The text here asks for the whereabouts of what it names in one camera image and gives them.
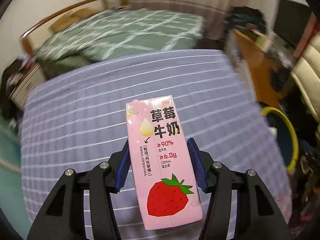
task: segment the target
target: pink milk carton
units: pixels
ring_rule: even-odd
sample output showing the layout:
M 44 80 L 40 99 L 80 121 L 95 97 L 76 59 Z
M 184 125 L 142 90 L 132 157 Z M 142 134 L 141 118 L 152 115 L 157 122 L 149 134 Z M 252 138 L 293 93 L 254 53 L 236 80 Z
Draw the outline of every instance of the pink milk carton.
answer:
M 146 230 L 203 218 L 196 179 L 172 96 L 126 104 L 132 172 Z

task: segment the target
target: wooden bed frame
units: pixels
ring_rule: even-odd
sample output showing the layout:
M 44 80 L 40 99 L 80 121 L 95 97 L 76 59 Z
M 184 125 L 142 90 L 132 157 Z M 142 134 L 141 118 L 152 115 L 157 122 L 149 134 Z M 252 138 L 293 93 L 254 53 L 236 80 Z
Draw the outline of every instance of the wooden bed frame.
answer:
M 50 38 L 54 33 L 48 28 L 49 26 L 61 16 L 73 9 L 81 9 L 84 7 L 96 8 L 96 9 L 108 9 L 107 0 L 85 0 L 73 5 L 70 5 L 54 14 L 42 19 L 36 25 L 32 26 L 23 35 L 20 36 L 20 42 L 26 53 L 33 56 L 33 49 L 41 46 L 43 42 Z

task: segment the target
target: metal screw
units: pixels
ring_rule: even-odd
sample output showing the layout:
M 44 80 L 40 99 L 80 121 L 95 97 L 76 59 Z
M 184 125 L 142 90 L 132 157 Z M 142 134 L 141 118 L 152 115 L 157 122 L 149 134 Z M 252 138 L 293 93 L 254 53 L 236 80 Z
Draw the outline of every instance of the metal screw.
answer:
M 109 167 L 109 163 L 106 163 L 106 162 L 100 163 L 100 168 L 106 169 L 106 168 L 108 168 L 108 167 Z
M 66 174 L 67 176 L 72 175 L 73 174 L 73 169 L 66 170 L 66 172 L 64 174 Z
M 256 172 L 254 170 L 248 170 L 248 174 L 250 176 L 256 176 Z
M 222 164 L 220 162 L 215 162 L 212 164 L 213 167 L 215 167 L 216 169 L 220 169 L 222 167 Z

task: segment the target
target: bed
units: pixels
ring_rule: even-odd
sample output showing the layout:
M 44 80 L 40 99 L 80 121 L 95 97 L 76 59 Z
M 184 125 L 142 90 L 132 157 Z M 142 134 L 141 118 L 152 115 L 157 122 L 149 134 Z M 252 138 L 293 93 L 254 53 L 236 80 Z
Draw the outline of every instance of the bed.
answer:
M 125 103 L 172 95 L 186 139 L 235 171 L 257 171 L 286 221 L 291 191 L 285 166 L 260 115 L 260 107 L 219 50 L 172 50 L 124 56 L 73 70 L 36 87 L 24 113 L 22 187 L 32 222 L 62 173 L 91 170 L 122 149 L 127 139 Z M 206 213 L 209 195 L 199 190 Z M 111 195 L 122 239 L 197 239 L 203 220 L 177 228 L 144 230 L 132 172 Z M 84 220 L 93 239 L 89 193 Z M 233 192 L 228 239 L 233 237 Z
M 47 76 L 57 76 L 80 66 L 119 56 L 191 49 L 202 37 L 201 16 L 145 8 L 112 11 L 107 6 L 98 7 L 100 12 L 89 18 L 79 17 L 81 20 L 52 36 L 46 32 L 44 42 L 40 39 L 41 32 L 33 37 L 39 28 L 42 31 L 48 29 L 48 22 L 51 24 L 58 16 L 64 14 L 62 19 L 70 13 L 76 14 L 79 8 L 83 10 L 84 6 L 87 8 L 89 4 L 101 1 L 87 0 L 65 8 L 42 20 L 21 37 L 25 51 L 36 57 Z

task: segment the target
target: desk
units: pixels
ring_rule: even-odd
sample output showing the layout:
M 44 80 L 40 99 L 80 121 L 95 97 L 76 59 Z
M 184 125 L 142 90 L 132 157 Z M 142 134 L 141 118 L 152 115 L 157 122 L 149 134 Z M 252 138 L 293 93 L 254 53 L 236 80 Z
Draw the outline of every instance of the desk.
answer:
M 277 92 L 273 90 L 269 81 L 269 71 L 276 68 L 276 63 L 267 58 L 250 38 L 238 31 L 234 32 L 238 49 L 248 63 L 257 100 L 280 109 Z

